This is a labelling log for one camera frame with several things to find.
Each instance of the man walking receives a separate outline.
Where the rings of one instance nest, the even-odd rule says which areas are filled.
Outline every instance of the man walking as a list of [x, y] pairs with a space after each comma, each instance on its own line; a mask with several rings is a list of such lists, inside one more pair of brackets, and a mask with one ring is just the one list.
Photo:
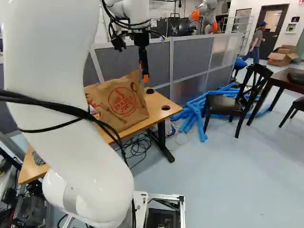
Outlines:
[[246, 61], [248, 58], [253, 58], [253, 63], [259, 63], [260, 61], [260, 44], [261, 41], [265, 42], [263, 39], [263, 31], [266, 29], [267, 23], [262, 21], [262, 23], [257, 28], [256, 32], [253, 35], [252, 41], [249, 46], [249, 51], [242, 60]]

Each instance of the door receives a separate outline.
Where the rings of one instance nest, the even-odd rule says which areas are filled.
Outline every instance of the door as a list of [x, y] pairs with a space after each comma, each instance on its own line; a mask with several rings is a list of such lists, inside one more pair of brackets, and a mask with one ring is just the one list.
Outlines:
[[266, 40], [260, 45], [260, 59], [268, 58], [274, 50], [277, 38], [280, 34], [289, 4], [262, 6], [256, 27], [264, 20], [266, 30], [263, 32], [263, 38]]

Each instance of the wooden table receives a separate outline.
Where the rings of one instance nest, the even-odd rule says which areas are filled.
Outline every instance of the wooden table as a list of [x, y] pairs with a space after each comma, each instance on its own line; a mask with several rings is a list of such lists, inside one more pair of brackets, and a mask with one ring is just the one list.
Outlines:
[[301, 73], [304, 74], [304, 70], [300, 70], [300, 69], [295, 69], [295, 68], [287, 68], [285, 70], [281, 70], [279, 72], [274, 73], [271, 78], [268, 80], [262, 94], [261, 97], [258, 101], [258, 103], [256, 104], [248, 122], [247, 125], [250, 126], [252, 121], [254, 120], [256, 114], [258, 113], [259, 109], [261, 108], [263, 102], [265, 101], [269, 91], [271, 90], [272, 86], [277, 86], [279, 87], [279, 91], [277, 92], [277, 94], [275, 95], [275, 98], [272, 102], [272, 104], [270, 105], [268, 111], [272, 111], [274, 106], [276, 105], [277, 101], [279, 100], [280, 96], [282, 95], [283, 91], [285, 89], [300, 93], [300, 94], [304, 94], [304, 86], [303, 85], [298, 85], [295, 84], [291, 81], [289, 81], [289, 79], [287, 78], [288, 73]]
[[[122, 131], [119, 133], [121, 139], [135, 134], [143, 129], [146, 129], [154, 124], [158, 124], [158, 136], [152, 135], [152, 139], [155, 141], [156, 145], [163, 152], [164, 156], [170, 161], [174, 162], [174, 157], [170, 151], [165, 146], [165, 119], [179, 113], [182, 107], [175, 104], [171, 100], [167, 99], [163, 95], [154, 92], [154, 94], [145, 94], [145, 100], [147, 103], [147, 108], [149, 112], [149, 118], [139, 122], [136, 125]], [[169, 110], [162, 110], [164, 106], [170, 107]], [[105, 139], [108, 144], [113, 144], [114, 141], [108, 136], [101, 128], [97, 125], [99, 133]], [[34, 163], [32, 152], [34, 149], [29, 146], [27, 153], [25, 155], [23, 165], [20, 171], [18, 182], [19, 184], [30, 183], [38, 178], [44, 177], [47, 173], [49, 166], [47, 164], [42, 166], [37, 166]]]

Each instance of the cubicle partition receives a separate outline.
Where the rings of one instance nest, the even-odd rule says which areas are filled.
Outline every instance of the cubicle partition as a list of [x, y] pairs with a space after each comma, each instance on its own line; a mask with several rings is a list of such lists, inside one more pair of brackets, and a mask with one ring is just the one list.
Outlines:
[[[150, 81], [154, 88], [174, 102], [183, 105], [202, 93], [229, 82], [239, 52], [242, 34], [212, 34], [151, 39], [147, 47]], [[111, 43], [94, 44], [99, 79], [120, 78], [139, 68], [138, 47], [126, 42], [119, 52]]]

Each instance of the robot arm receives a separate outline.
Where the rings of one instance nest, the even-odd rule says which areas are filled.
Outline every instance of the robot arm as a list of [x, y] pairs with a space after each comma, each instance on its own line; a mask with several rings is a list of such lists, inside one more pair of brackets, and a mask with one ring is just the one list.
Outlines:
[[215, 20], [217, 0], [203, 0], [203, 2], [191, 13], [190, 21], [198, 21], [203, 17], [203, 22], [207, 24], [204, 28], [205, 34], [216, 33], [218, 24]]
[[[83, 70], [100, 2], [0, 1], [0, 8], [5, 7], [5, 90], [87, 110]], [[105, 2], [130, 23], [142, 26], [148, 17], [149, 0]], [[20, 129], [44, 129], [75, 119], [43, 107], [7, 105]], [[92, 123], [81, 120], [24, 136], [51, 167], [43, 181], [49, 202], [95, 228], [115, 228], [125, 220], [134, 193], [132, 174]]]
[[145, 83], [149, 82], [149, 67], [146, 46], [149, 45], [149, 0], [101, 0], [105, 12], [110, 18], [109, 30], [111, 42], [116, 50], [126, 49], [124, 33], [114, 30], [112, 23], [128, 29], [125, 32], [138, 46], [139, 63]]

